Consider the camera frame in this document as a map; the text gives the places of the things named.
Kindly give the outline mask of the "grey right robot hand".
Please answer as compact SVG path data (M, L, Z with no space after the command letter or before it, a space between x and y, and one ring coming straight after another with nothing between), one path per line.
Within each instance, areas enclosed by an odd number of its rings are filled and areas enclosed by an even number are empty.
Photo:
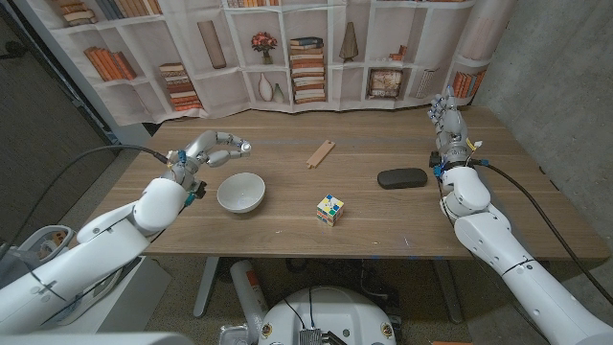
M456 104L454 89L448 85L436 94L427 116L436 133L437 151L444 163L466 165L472 148L468 144L467 125Z

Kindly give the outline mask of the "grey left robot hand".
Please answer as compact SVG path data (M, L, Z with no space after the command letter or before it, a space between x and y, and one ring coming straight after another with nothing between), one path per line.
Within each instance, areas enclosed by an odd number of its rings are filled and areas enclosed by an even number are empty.
M237 135L207 130L185 147L185 158L171 163L161 177L188 190L198 183L196 174L202 165L220 167L231 159L249 156L251 149L251 143Z

